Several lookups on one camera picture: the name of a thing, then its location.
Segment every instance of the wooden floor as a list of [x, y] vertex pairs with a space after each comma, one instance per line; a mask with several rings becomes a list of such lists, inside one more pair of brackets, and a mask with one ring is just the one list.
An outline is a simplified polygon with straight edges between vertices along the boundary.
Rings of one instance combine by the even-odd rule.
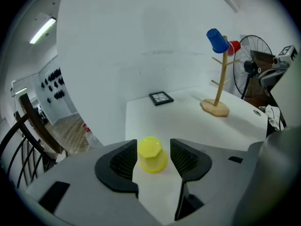
[[79, 114], [74, 114], [58, 120], [54, 125], [47, 123], [45, 128], [68, 152], [76, 154], [85, 152], [88, 149], [86, 131], [83, 128], [84, 121]]

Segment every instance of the upside-down yellow cup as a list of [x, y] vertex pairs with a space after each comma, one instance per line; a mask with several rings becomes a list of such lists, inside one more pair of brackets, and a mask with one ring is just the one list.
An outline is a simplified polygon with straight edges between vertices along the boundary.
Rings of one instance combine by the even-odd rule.
[[145, 137], [138, 144], [140, 165], [150, 173], [162, 171], [168, 163], [168, 155], [162, 149], [161, 141], [155, 137]]

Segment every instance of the black square frame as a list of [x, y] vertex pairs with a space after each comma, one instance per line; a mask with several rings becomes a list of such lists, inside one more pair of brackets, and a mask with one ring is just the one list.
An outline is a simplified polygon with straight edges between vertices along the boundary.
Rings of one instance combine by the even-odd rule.
[[[167, 100], [162, 100], [162, 101], [156, 101], [156, 99], [154, 98], [154, 95], [158, 95], [158, 94], [163, 94], [163, 95], [166, 96], [168, 99], [167, 99]], [[174, 99], [172, 99], [172, 98], [171, 98], [167, 93], [165, 93], [164, 91], [149, 94], [149, 97], [150, 97], [150, 99], [152, 100], [152, 102], [154, 103], [155, 106], [167, 104], [167, 103], [170, 103], [170, 102], [173, 102], [173, 101], [174, 101]]]

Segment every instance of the ceiling light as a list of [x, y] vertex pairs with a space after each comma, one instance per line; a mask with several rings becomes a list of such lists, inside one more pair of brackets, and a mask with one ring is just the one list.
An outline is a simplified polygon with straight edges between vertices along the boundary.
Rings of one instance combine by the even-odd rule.
[[56, 22], [56, 19], [51, 17], [44, 25], [40, 28], [40, 30], [34, 35], [32, 40], [30, 41], [31, 44], [34, 44], [46, 31], [52, 24]]
[[24, 90], [26, 90], [27, 88], [24, 88], [24, 89], [22, 89], [22, 90], [19, 90], [18, 92], [16, 92], [16, 94], [19, 94], [19, 93], [21, 93], [22, 91], [24, 91]]

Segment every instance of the white table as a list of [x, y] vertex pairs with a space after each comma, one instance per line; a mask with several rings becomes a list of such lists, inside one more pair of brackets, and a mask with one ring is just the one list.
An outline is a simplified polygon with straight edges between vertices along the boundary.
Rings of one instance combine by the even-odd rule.
[[167, 167], [160, 173], [145, 172], [139, 161], [133, 172], [133, 181], [139, 185], [139, 201], [164, 225], [174, 221], [182, 181], [170, 160], [171, 138], [242, 151], [265, 140], [267, 115], [226, 91], [222, 92], [221, 101], [230, 109], [228, 117], [204, 112], [199, 103], [214, 99], [216, 92], [217, 88], [207, 86], [169, 92], [174, 102], [165, 105], [155, 106], [149, 97], [127, 103], [126, 140], [157, 137], [169, 157]]

